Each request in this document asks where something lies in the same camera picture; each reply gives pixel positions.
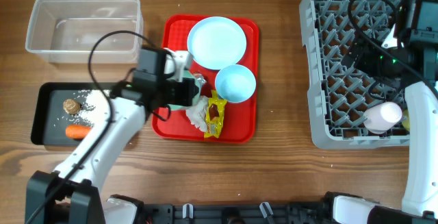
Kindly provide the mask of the mint green bowl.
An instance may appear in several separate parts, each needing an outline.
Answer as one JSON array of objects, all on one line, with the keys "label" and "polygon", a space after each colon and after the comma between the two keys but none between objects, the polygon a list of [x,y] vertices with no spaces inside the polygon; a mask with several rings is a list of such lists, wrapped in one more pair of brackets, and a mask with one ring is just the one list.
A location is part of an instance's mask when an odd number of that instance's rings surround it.
[{"label": "mint green bowl", "polygon": [[177,100],[171,103],[171,110],[187,110],[198,102],[201,90],[195,85],[193,74],[185,72],[182,82],[178,82]]}]

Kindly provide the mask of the light blue rice bowl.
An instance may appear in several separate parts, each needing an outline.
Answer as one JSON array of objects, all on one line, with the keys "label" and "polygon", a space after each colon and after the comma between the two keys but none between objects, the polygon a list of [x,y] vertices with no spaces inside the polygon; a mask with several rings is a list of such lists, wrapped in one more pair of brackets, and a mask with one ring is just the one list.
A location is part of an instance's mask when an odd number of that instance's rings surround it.
[{"label": "light blue rice bowl", "polygon": [[242,103],[250,99],[256,86],[253,72],[240,64],[223,68],[215,78],[216,92],[222,99],[231,103]]}]

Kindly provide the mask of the pink cup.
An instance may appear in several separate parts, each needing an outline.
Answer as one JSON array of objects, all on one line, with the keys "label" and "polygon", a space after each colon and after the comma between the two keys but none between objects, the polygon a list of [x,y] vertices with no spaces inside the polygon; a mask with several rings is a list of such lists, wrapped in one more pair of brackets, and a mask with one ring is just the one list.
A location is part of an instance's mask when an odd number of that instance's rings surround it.
[{"label": "pink cup", "polygon": [[394,102],[378,104],[364,112],[365,128],[374,134],[384,134],[402,118],[402,109]]}]

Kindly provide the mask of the yellow cup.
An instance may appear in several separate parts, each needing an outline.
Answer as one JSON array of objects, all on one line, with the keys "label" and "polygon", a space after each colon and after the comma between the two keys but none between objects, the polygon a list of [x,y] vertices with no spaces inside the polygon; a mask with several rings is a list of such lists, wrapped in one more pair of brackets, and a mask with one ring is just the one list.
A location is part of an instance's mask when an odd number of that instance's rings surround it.
[{"label": "yellow cup", "polygon": [[403,118],[401,120],[402,126],[403,126],[403,128],[405,128],[409,132],[411,130],[410,120],[409,120],[409,111],[404,110],[402,114],[403,114]]}]

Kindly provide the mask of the white rice grains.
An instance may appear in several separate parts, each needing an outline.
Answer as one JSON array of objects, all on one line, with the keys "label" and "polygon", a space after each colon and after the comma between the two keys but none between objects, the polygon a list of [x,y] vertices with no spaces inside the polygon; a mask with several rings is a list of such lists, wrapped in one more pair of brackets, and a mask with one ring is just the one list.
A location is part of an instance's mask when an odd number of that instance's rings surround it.
[{"label": "white rice grains", "polygon": [[[81,104],[77,114],[67,114],[62,105],[66,99],[74,99]],[[68,125],[94,126],[102,121],[108,111],[107,101],[99,90],[60,90],[53,96],[55,121],[66,121]]]}]

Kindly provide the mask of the brown food lump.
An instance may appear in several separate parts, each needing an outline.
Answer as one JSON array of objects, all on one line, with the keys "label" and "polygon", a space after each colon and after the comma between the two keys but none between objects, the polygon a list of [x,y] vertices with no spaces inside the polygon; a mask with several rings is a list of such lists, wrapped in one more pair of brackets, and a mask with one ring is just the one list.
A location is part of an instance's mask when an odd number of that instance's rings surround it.
[{"label": "brown food lump", "polygon": [[77,114],[81,110],[81,104],[74,99],[66,99],[62,107],[67,114]]}]

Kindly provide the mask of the orange carrot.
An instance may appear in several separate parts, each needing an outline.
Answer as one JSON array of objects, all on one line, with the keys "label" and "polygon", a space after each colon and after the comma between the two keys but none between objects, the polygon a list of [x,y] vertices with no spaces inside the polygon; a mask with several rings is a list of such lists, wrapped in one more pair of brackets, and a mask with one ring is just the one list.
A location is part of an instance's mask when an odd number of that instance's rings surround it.
[{"label": "orange carrot", "polygon": [[66,127],[65,134],[68,138],[81,140],[88,135],[91,129],[85,125],[69,125]]}]

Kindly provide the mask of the red foil wrapper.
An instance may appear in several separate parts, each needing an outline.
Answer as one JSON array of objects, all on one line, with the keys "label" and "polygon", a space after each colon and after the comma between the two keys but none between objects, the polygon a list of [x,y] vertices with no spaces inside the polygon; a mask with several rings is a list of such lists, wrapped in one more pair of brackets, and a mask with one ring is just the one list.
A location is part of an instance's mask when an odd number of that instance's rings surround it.
[{"label": "red foil wrapper", "polygon": [[200,73],[193,73],[193,77],[195,79],[195,85],[202,90],[203,86],[207,83],[207,80]]}]

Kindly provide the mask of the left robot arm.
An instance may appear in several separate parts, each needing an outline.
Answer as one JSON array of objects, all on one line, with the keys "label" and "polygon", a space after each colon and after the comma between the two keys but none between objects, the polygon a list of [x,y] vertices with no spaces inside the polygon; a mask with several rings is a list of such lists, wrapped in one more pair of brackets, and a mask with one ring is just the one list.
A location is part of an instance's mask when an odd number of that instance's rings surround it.
[{"label": "left robot arm", "polygon": [[78,147],[52,173],[35,172],[27,185],[26,223],[143,223],[142,201],[100,192],[126,144],[158,108],[188,107],[201,90],[188,51],[140,51],[129,81],[103,95],[106,111]]}]

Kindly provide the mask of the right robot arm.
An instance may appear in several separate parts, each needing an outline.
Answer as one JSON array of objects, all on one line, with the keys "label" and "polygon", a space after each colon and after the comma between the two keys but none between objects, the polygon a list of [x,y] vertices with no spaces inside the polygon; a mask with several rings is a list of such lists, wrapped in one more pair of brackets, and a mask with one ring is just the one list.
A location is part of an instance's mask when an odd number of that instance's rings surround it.
[{"label": "right robot arm", "polygon": [[350,0],[348,20],[355,29],[342,64],[367,73],[404,93],[409,115],[409,174],[401,210],[360,197],[334,194],[327,218],[337,223],[437,222],[437,2],[404,0],[395,6],[386,45],[369,37],[356,23]]}]

